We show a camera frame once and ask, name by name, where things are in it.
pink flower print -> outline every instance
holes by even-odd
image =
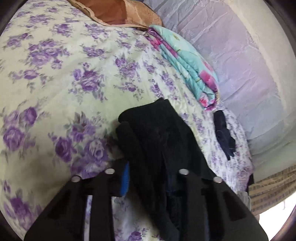
[[[205,70],[201,71],[199,73],[200,78],[205,82],[205,84],[214,92],[217,92],[217,86],[215,83],[215,79],[212,75],[210,75],[208,72]]]
[[[208,100],[207,100],[207,97],[206,97],[205,93],[201,94],[201,97],[199,98],[199,102],[203,107],[208,106]]]

purple rose pattern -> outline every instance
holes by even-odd
[[[73,18],[66,18],[64,17],[64,20],[66,23],[76,23],[79,22],[79,20],[74,20]]]
[[[154,65],[149,65],[147,61],[143,61],[144,67],[149,74],[154,74],[156,67]]]
[[[155,55],[153,55],[153,58],[154,58],[154,59],[157,61],[157,63],[158,63],[159,65],[161,65],[162,67],[165,67],[166,64],[168,63],[168,62],[165,62],[165,61],[166,61],[165,58],[158,58],[158,57],[156,57]]]
[[[83,53],[86,54],[89,58],[99,58],[99,59],[106,59],[106,53],[105,49],[97,48],[93,45],[91,47],[85,47],[84,45],[81,45],[83,48]]]
[[[11,187],[10,187],[9,183],[7,182],[7,180],[0,181],[0,182],[2,184],[2,190],[9,194],[11,192]]]
[[[7,202],[3,203],[7,217],[11,218],[15,225],[24,231],[28,231],[33,222],[42,212],[40,205],[34,206],[33,203],[25,202],[22,197],[22,190],[18,189],[15,196],[6,192]]]
[[[55,24],[51,30],[55,34],[60,34],[65,37],[70,37],[73,29],[67,23]]]
[[[170,78],[169,74],[167,72],[162,72],[160,75],[161,79],[164,81],[165,85],[167,86],[170,95],[168,95],[168,98],[174,101],[179,101],[179,94],[177,91],[177,88],[175,86],[175,82],[173,79]]]
[[[5,29],[3,30],[3,32],[7,32],[12,26],[13,26],[13,22],[9,22],[9,23],[6,25],[6,27],[5,27]]]
[[[18,73],[10,72],[9,77],[13,83],[20,79],[26,79],[28,81],[27,88],[30,89],[31,93],[35,89],[35,82],[32,80],[37,77],[39,77],[42,86],[53,80],[53,77],[40,73],[43,66],[50,64],[52,69],[61,69],[63,61],[60,58],[70,56],[67,48],[64,48],[61,42],[53,39],[42,40],[37,44],[29,44],[28,51],[27,58],[21,60],[21,62],[28,65],[29,68],[25,71],[20,70]]]
[[[125,58],[125,55],[122,54],[121,57],[115,56],[115,65],[118,67],[119,75],[121,80],[126,80],[127,78],[130,81],[134,81],[134,77],[137,77],[138,81],[141,82],[140,75],[137,72],[140,69],[139,63],[133,59]]]
[[[45,6],[47,6],[45,2],[38,2],[38,3],[33,3],[31,8],[34,9],[34,8],[45,7]]]
[[[190,106],[194,106],[194,102],[196,101],[196,99],[192,98],[192,100],[189,99],[189,96],[184,92],[183,97],[186,99],[187,104]]]
[[[92,24],[85,24],[84,25],[86,27],[87,30],[87,36],[91,36],[93,37],[93,39],[95,40],[100,40],[101,42],[104,41],[104,39],[102,39],[102,37],[104,37],[105,39],[109,37],[109,30],[106,30],[105,27],[102,27],[102,25],[99,25],[97,23],[92,23]]]
[[[118,33],[119,37],[122,38],[122,39],[129,38],[129,35],[124,33],[123,31],[116,30],[116,32]]]
[[[74,15],[74,16],[79,16],[79,15],[82,15],[84,14],[83,12],[81,12],[79,9],[77,8],[71,8],[71,14]]]
[[[41,23],[42,25],[48,25],[50,20],[55,20],[49,15],[39,14],[39,15],[31,15],[28,24],[25,25],[27,28],[37,28],[37,24]]]
[[[2,139],[6,146],[6,149],[1,151],[1,155],[4,155],[7,161],[9,155],[15,151],[19,152],[20,158],[24,158],[29,148],[36,147],[38,149],[36,146],[36,137],[31,138],[29,130],[35,122],[50,116],[49,113],[41,111],[42,105],[45,102],[46,99],[43,98],[35,106],[30,106],[20,111],[26,103],[24,101],[11,113],[6,114],[5,108],[0,113],[0,117],[3,118],[3,126],[0,134],[3,136]]]
[[[15,49],[18,47],[21,47],[21,41],[26,40],[26,39],[31,39],[33,38],[33,36],[29,33],[23,33],[20,35],[16,35],[16,36],[10,36],[9,39],[7,40],[6,45],[3,47],[3,49],[6,48],[11,48],[11,49]]]
[[[90,69],[90,64],[83,63],[82,69],[75,69],[72,72],[74,78],[72,82],[72,89],[69,89],[69,93],[73,93],[77,96],[78,102],[81,104],[83,95],[86,93],[92,93],[95,99],[99,99],[101,102],[107,100],[103,89],[105,87],[105,75],[100,73],[99,69]]]
[[[152,93],[154,93],[155,97],[157,99],[159,98],[165,98],[163,93],[161,92],[158,84],[156,83],[156,81],[154,79],[150,79],[148,80],[152,85],[150,86],[150,90],[152,91]]]
[[[121,47],[121,48],[127,48],[128,50],[130,50],[131,49],[131,44],[130,43],[126,43],[126,42],[123,42],[122,40],[116,40],[115,41],[117,44],[118,44],[118,46],[119,47]]]
[[[59,10],[56,7],[48,7],[48,8],[46,8],[46,11],[57,13]]]
[[[66,137],[57,137],[49,133],[48,137],[55,145],[53,161],[62,160],[69,165],[72,175],[83,179],[96,176],[108,164],[108,138],[99,132],[106,120],[98,115],[88,119],[82,112],[75,113],[74,120],[64,125]]]
[[[138,86],[133,84],[132,82],[124,82],[122,85],[114,85],[115,89],[119,89],[123,92],[129,91],[133,94],[133,97],[135,97],[137,100],[142,99],[142,94],[144,93],[143,89],[140,89]]]
[[[22,11],[17,13],[17,18],[21,18],[29,13],[32,13],[31,11]]]
[[[139,225],[135,225],[135,231],[131,232],[127,239],[123,238],[123,231],[121,229],[117,229],[114,231],[115,233],[115,240],[122,240],[122,241],[142,241],[143,238],[147,236],[148,231],[150,228],[144,227],[140,230]]]
[[[148,44],[145,44],[143,42],[141,42],[140,40],[136,39],[136,43],[135,43],[135,47],[137,49],[137,51],[144,51],[145,53],[147,53],[147,46]]]

bed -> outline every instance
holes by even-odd
[[[245,130],[255,181],[296,162],[296,58],[288,39],[295,42],[295,5],[268,2],[273,12],[263,0],[144,1],[215,69],[221,102]]]
[[[246,189],[253,166],[239,121],[219,106],[236,140],[228,161],[213,113],[143,32],[97,24],[66,0],[29,0],[0,46],[0,210],[21,239],[72,175],[95,176],[122,156],[119,114],[160,97],[191,127],[209,167],[234,192]],[[132,192],[112,207],[117,241],[161,239]]]

metal screw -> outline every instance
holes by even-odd
[[[182,174],[182,175],[188,175],[189,171],[187,169],[180,169],[179,173]]]
[[[215,183],[221,183],[221,182],[223,182],[223,179],[221,177],[214,177],[213,180],[214,180]]]
[[[77,182],[79,182],[81,180],[81,177],[80,176],[73,176],[72,178],[71,178],[71,182],[73,182],[73,183],[77,183]]]
[[[109,174],[109,175],[114,174],[114,172],[115,172],[115,170],[113,168],[108,168],[105,170],[105,173]]]

gray cloth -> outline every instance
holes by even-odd
[[[251,211],[251,198],[248,195],[248,193],[244,191],[238,191],[237,195],[241,199],[241,201],[247,206],[247,208]]]

